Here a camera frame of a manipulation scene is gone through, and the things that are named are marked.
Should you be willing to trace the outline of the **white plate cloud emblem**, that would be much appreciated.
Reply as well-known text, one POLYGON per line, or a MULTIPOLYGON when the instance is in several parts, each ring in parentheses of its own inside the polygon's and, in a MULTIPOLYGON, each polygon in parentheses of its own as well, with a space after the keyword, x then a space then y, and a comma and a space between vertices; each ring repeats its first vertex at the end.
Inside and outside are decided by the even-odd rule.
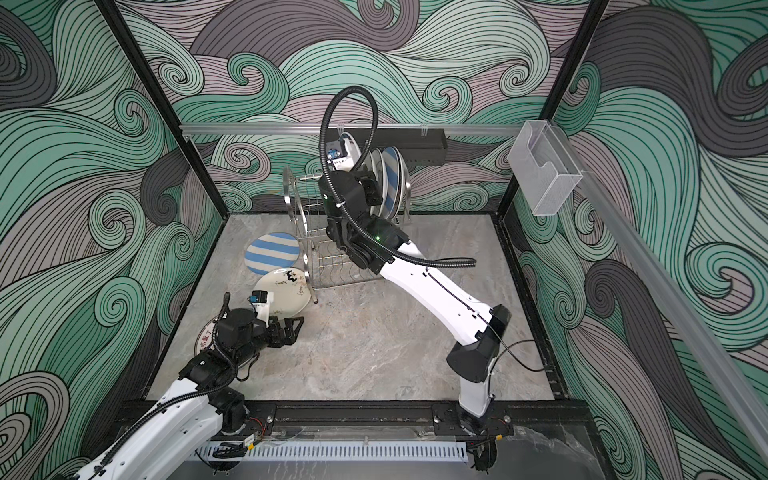
POLYGON ((386 181, 386 171, 383 163, 383 156, 380 150, 374 149, 371 152, 371 165, 378 185, 380 187, 384 187, 386 181))

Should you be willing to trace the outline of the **orange sun plate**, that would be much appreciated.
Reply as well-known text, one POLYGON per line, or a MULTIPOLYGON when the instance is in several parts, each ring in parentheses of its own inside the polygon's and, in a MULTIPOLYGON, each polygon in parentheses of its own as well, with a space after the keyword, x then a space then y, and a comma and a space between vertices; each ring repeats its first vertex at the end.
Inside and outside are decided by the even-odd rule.
POLYGON ((199 331, 196 340, 194 342, 194 354, 198 355, 202 351, 212 346, 214 329, 217 324, 217 319, 213 318, 208 321, 204 327, 199 331))

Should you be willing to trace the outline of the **green rimmed white plate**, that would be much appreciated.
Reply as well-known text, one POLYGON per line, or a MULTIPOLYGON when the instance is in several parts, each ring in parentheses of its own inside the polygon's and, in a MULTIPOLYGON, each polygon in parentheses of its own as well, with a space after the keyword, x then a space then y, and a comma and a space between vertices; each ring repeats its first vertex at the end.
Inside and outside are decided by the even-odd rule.
POLYGON ((342 133, 340 141, 346 151, 345 159, 341 163, 341 169, 343 171, 352 171, 362 157, 361 149, 355 138, 349 133, 342 133))

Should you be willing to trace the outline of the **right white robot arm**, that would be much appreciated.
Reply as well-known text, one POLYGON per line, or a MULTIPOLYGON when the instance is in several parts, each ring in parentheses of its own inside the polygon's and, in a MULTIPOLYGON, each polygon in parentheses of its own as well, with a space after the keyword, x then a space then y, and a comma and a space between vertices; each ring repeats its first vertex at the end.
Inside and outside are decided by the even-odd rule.
POLYGON ((453 336, 446 363, 459 377, 458 403, 464 417, 477 430, 493 401, 491 370, 511 312, 502 304, 491 307, 474 298, 441 271, 474 267, 474 259, 429 260, 399 227, 371 212, 384 203, 373 173, 332 171, 321 177, 319 190, 326 234, 336 247, 357 267, 411 295, 453 336))

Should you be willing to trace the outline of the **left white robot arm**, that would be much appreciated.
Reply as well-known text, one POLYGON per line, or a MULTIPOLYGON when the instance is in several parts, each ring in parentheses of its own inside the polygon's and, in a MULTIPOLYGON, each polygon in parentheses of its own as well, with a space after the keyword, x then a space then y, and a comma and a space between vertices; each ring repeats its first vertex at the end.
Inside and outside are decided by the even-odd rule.
POLYGON ((96 459, 72 479, 165 479, 212 437, 240 434, 251 414, 231 384, 241 366, 262 350, 296 342, 304 318, 264 321, 249 309, 224 306, 213 320, 210 341, 178 378, 96 459))

